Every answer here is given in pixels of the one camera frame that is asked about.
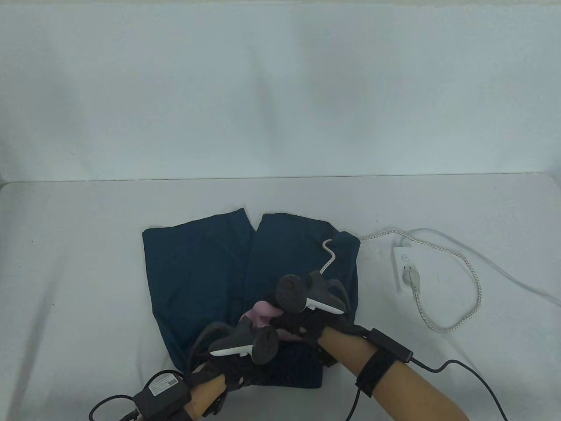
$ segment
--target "plug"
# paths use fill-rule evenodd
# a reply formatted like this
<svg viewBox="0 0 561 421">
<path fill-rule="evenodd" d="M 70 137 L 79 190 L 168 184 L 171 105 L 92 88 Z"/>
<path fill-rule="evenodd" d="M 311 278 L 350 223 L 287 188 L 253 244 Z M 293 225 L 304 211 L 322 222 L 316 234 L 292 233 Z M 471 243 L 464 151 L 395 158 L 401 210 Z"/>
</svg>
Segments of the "plug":
<svg viewBox="0 0 561 421">
<path fill-rule="evenodd" d="M 419 271 L 413 265 L 403 266 L 403 282 L 409 285 L 413 290 L 413 294 L 421 294 L 421 275 Z"/>
</svg>

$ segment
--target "label sticker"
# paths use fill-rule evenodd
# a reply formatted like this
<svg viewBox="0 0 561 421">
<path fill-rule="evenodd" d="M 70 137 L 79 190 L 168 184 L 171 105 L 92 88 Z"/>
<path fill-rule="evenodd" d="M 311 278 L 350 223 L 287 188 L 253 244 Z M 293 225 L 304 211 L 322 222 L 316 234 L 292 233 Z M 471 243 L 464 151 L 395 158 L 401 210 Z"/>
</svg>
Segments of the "label sticker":
<svg viewBox="0 0 561 421">
<path fill-rule="evenodd" d="M 150 386 L 148 386 L 148 389 L 150 389 L 152 395 L 156 396 L 162 393 L 164 390 L 167 390 L 176 384 L 177 384 L 177 378 L 170 373 L 167 376 L 162 377 L 160 380 L 156 382 L 152 382 Z"/>
</svg>

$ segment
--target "pink cloth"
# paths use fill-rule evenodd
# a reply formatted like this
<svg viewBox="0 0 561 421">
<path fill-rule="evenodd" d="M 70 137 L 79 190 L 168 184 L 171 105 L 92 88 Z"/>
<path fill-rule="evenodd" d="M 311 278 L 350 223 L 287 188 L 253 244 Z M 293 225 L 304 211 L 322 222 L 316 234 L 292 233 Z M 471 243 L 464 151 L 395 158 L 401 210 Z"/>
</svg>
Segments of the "pink cloth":
<svg viewBox="0 0 561 421">
<path fill-rule="evenodd" d="M 254 328 L 259 328 L 269 325 L 271 318 L 279 317 L 284 313 L 283 310 L 273 307 L 267 301 L 258 301 L 248 312 L 243 316 L 248 316 L 253 322 Z M 301 341 L 302 338 L 287 332 L 284 329 L 277 329 L 279 339 L 282 341 Z"/>
</svg>

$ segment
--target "white braided cable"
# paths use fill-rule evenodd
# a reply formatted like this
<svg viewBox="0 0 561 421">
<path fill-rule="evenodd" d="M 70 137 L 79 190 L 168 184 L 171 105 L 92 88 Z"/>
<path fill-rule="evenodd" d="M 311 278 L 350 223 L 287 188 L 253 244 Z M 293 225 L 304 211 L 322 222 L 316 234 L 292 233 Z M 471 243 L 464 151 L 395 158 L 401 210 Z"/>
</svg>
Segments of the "white braided cable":
<svg viewBox="0 0 561 421">
<path fill-rule="evenodd" d="M 327 261 L 327 263 L 325 265 L 323 265 L 323 268 L 319 269 L 319 273 L 321 273 L 322 275 L 325 272 L 325 270 L 329 267 L 329 265 L 332 264 L 333 262 L 335 262 L 335 253 L 333 252 L 332 249 L 327 247 L 327 243 L 329 243 L 330 241 L 331 241 L 331 239 L 325 240 L 323 243 L 321 243 L 321 246 L 323 247 L 323 249 L 331 255 L 331 258 Z"/>
<path fill-rule="evenodd" d="M 383 237 L 384 235 L 389 235 L 389 234 L 401 235 L 401 236 L 403 236 L 403 237 L 405 237 L 405 238 L 407 238 L 407 239 L 409 239 L 413 242 L 416 242 L 418 244 L 425 245 L 425 246 L 431 247 L 431 248 L 436 249 L 436 250 L 444 251 L 445 253 L 449 253 L 453 256 L 456 256 L 456 257 L 462 259 L 462 261 L 465 263 L 466 267 L 470 271 L 471 276 L 475 280 L 475 285 L 476 285 L 476 289 L 477 289 L 477 301 L 476 301 L 475 305 L 473 306 L 473 308 L 468 313 L 466 313 L 464 316 L 462 316 L 458 322 L 456 322 L 455 324 L 453 324 L 449 327 L 439 327 L 434 322 L 432 322 L 426 316 L 425 312 L 423 311 L 423 308 L 422 308 L 422 305 L 421 305 L 420 293 L 418 291 L 413 292 L 414 295 L 415 295 L 415 302 L 417 303 L 417 309 L 419 310 L 419 314 L 421 315 L 422 320 L 425 322 L 425 324 L 427 325 L 427 327 L 429 329 L 431 329 L 432 331 L 434 331 L 436 333 L 449 333 L 449 332 L 455 331 L 458 327 L 463 325 L 467 320 L 471 319 L 475 315 L 475 313 L 477 313 L 477 311 L 479 310 L 479 307 L 481 307 L 481 300 L 482 300 L 482 297 L 483 297 L 483 292 L 481 291 L 481 281 L 479 280 L 479 276 L 477 276 L 477 273 L 475 273 L 475 271 L 473 270 L 469 260 L 467 260 L 467 258 L 462 253 L 459 253 L 457 251 L 449 250 L 445 247 L 433 244 L 433 243 L 428 242 L 428 241 L 419 240 L 419 239 L 409 235 L 408 233 L 406 233 L 404 231 L 400 231 L 400 230 L 387 230 L 387 231 L 380 232 L 379 234 L 372 234 L 372 235 L 358 237 L 358 239 L 359 240 L 373 240 L 373 239 Z M 321 268 L 321 273 L 323 273 L 327 269 L 327 267 L 335 260 L 335 253 L 333 253 L 325 245 L 329 241 L 331 241 L 331 240 L 324 241 L 322 246 L 325 250 L 327 250 L 331 254 L 332 257 L 323 266 L 323 268 Z"/>
</svg>

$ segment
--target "white table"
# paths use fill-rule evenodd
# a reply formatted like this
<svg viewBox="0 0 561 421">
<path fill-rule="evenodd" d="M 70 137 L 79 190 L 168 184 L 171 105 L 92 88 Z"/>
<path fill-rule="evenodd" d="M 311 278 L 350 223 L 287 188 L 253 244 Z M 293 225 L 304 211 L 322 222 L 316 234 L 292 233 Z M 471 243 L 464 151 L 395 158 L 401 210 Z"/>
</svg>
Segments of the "white table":
<svg viewBox="0 0 561 421">
<path fill-rule="evenodd" d="M 132 395 L 170 367 L 151 315 L 141 233 L 239 207 L 254 226 L 263 213 L 284 211 L 356 234 L 435 228 L 561 296 L 561 192 L 545 175 L 10 184 L 0 191 L 0 419 L 86 419 L 102 398 Z M 396 288 L 393 240 L 361 246 L 357 322 L 377 326 L 426 364 L 470 362 L 511 421 L 558 420 L 561 309 L 471 258 L 483 285 L 480 312 L 457 332 L 433 333 L 411 292 Z M 438 306 L 429 312 L 439 313 Z M 500 419 L 487 391 L 463 369 L 426 377 L 472 420 Z M 232 393 L 218 417 L 339 421 L 355 390 L 353 378 L 334 367 L 319 390 Z M 387 418 L 365 398 L 355 414 Z"/>
</svg>

